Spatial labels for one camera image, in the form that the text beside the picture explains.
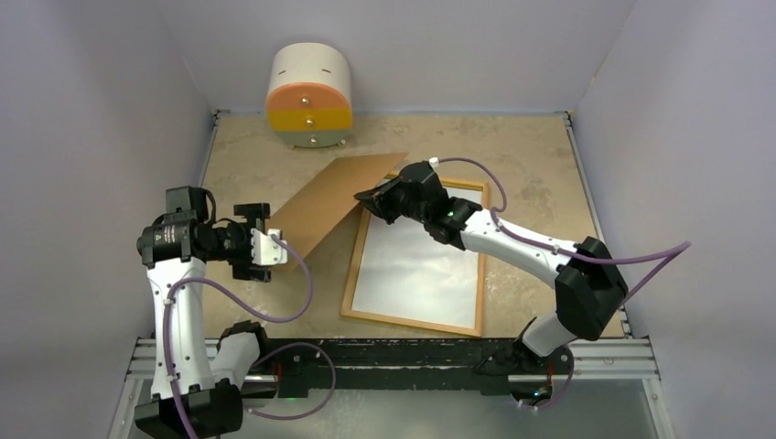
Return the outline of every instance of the wall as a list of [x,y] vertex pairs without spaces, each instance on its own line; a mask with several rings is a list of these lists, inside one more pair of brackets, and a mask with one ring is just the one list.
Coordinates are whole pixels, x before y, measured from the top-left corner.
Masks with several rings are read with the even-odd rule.
[[214,108],[264,108],[272,59],[301,41],[350,63],[370,112],[575,108],[635,0],[156,0]]
[[767,0],[641,0],[575,118],[614,252],[694,243],[628,306],[680,438],[776,430],[774,22]]
[[104,438],[153,309],[135,250],[209,108],[146,0],[0,6],[0,437]]

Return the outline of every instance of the whiteboard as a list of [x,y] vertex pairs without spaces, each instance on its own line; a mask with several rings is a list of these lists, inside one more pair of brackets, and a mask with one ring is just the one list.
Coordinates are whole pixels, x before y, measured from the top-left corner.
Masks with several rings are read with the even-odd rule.
[[[443,185],[451,197],[479,204],[487,199],[482,184],[479,189]],[[388,225],[366,211],[364,215],[369,217],[362,222],[366,236],[343,315],[479,336],[480,255],[434,241],[412,219],[401,217]]]

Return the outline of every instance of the floor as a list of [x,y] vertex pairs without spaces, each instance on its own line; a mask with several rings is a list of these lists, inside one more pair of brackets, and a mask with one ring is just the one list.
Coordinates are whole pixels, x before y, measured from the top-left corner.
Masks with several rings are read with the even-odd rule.
[[[263,116],[228,115],[221,118],[204,187],[218,200],[220,216],[231,214],[232,205],[238,203],[268,202],[277,210],[335,157],[400,151],[409,151],[404,164],[431,156],[475,158],[506,187],[509,207],[502,215],[506,220],[573,241],[595,235],[560,116],[362,116],[355,119],[345,145],[304,149],[284,145]],[[439,173],[487,181],[467,164],[445,164]],[[496,205],[498,191],[490,186],[490,203]],[[315,281],[312,305],[294,322],[266,324],[269,337],[450,337],[340,316],[358,219],[359,211],[354,210],[308,256]],[[555,309],[552,290],[531,275],[495,258],[488,258],[486,274],[484,337],[515,337],[531,318]],[[235,281],[228,265],[212,262],[208,277],[274,316],[291,315],[304,301],[301,270],[274,273],[271,283],[259,284]],[[203,300],[208,337],[249,318],[214,291]],[[617,317],[604,335],[622,336]]]

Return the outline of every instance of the gray wall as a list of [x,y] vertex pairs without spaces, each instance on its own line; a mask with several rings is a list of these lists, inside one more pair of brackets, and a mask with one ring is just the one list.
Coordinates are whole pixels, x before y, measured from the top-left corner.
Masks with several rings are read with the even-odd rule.
[[272,59],[314,40],[371,112],[575,108],[635,0],[156,0],[214,108],[264,108]]
[[151,298],[135,239],[209,108],[146,0],[0,6],[0,437],[104,438]]
[[774,23],[769,0],[641,0],[578,107],[614,252],[694,243],[628,306],[681,438],[776,431]]

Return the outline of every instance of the brown cardboard sheet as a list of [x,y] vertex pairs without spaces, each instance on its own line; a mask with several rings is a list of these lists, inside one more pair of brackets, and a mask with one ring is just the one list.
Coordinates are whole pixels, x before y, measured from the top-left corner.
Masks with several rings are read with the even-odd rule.
[[[306,258],[358,204],[353,194],[375,187],[408,153],[356,155],[334,159],[267,221],[268,229],[283,231],[283,239]],[[291,271],[288,263],[273,270]]]

